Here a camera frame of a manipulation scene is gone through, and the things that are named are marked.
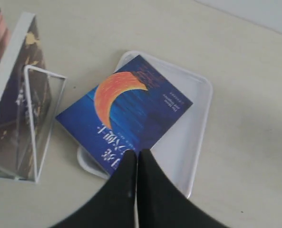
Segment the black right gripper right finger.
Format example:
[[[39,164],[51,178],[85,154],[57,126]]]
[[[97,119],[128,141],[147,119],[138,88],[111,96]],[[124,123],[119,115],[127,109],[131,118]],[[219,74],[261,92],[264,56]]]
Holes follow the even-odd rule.
[[[138,156],[137,213],[140,228],[226,228],[186,198],[167,178],[149,149]]]

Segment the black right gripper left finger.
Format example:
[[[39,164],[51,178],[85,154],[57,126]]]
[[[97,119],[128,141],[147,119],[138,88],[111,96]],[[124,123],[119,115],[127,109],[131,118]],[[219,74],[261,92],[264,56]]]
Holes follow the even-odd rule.
[[[117,170],[81,208],[54,228],[134,228],[137,157],[125,152]]]

